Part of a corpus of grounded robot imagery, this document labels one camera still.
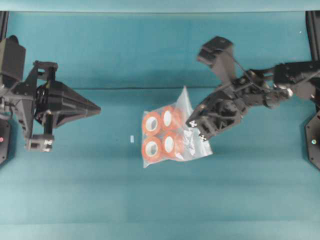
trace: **plastic bag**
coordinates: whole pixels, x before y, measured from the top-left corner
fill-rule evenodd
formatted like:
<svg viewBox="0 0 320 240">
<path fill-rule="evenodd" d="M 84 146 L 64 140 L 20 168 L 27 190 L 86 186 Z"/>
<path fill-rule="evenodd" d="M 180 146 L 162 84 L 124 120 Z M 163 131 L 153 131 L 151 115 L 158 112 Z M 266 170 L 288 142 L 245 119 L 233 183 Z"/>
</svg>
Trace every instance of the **plastic bag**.
<svg viewBox="0 0 320 240">
<path fill-rule="evenodd" d="M 143 167 L 165 160 L 190 161 L 213 154 L 208 141 L 202 141 L 197 128 L 185 122 L 193 112 L 184 87 L 173 104 L 145 111 L 142 118 Z"/>
</svg>

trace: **teal table surface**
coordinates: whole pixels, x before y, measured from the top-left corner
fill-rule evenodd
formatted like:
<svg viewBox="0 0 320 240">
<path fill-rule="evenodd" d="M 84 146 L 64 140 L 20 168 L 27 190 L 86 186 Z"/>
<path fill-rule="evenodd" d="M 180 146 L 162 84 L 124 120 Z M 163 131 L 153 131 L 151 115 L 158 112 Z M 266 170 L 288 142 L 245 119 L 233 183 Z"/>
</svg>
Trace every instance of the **teal table surface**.
<svg viewBox="0 0 320 240">
<path fill-rule="evenodd" d="M 234 13 L 318 10 L 318 0 L 2 0 L 2 11 L 84 13 Z"/>
<path fill-rule="evenodd" d="M 246 69 L 310 60 L 304 12 L 13 12 L 8 24 L 8 36 L 27 50 L 25 76 L 35 60 L 53 61 L 59 79 L 73 88 L 216 86 L 219 80 L 196 61 L 201 45 L 215 36 L 234 42 Z"/>
<path fill-rule="evenodd" d="M 232 40 L 245 68 L 307 61 L 304 12 L 15 12 L 8 33 L 27 48 L 27 69 L 57 61 L 57 80 L 101 114 L 56 129 L 48 154 L 27 152 L 11 122 L 0 239 L 319 239 L 320 171 L 308 161 L 304 135 L 315 113 L 309 101 L 252 108 L 210 140 L 211 156 L 145 169 L 141 157 L 143 111 L 175 102 L 183 85 L 195 107 L 219 83 L 195 61 L 205 41 Z"/>
</svg>

